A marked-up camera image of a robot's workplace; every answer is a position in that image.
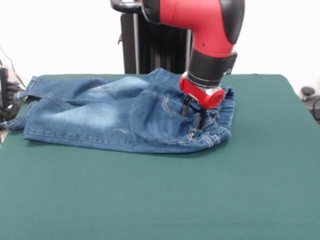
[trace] green tablecloth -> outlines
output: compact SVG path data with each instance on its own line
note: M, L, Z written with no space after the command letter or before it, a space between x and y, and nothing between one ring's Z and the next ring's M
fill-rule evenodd
M223 83L236 92L232 137L199 153L102 151L11 132L0 149L0 240L319 240L316 122L280 75Z

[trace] cable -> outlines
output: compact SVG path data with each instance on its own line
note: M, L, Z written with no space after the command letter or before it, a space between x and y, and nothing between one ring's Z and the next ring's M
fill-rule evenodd
M5 55L5 57L10 61L12 70L13 70L16 78L19 80L19 82L22 84L22 86L23 86L24 88L26 88L26 85L24 84L24 82L21 80L21 78L20 78L20 77L18 76L18 74L16 73L16 70L15 70L15 67L14 67L14 63L12 62L11 58L8 57L8 55L7 55L7 54L5 53L5 51L1 48L1 46L0 46L0 50L1 50L1 52Z

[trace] blue jeans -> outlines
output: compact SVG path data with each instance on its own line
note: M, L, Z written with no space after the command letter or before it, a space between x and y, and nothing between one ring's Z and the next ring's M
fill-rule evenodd
M235 111L233 90L223 88L224 100L207 112L198 130L198 105L192 103L188 116L181 116L185 95L179 79L161 68L120 80L34 77L15 98L39 101L1 125L23 129L26 140L131 153L191 153L227 140Z

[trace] faded denim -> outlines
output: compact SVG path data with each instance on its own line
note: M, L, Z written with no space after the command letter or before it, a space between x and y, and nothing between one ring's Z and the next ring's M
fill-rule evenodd
M158 68L144 77L58 80L33 77L16 99L36 97L21 117L3 122L26 140L131 153L191 153L231 136L235 94L224 87L222 103L195 129L199 106L181 116L180 75Z

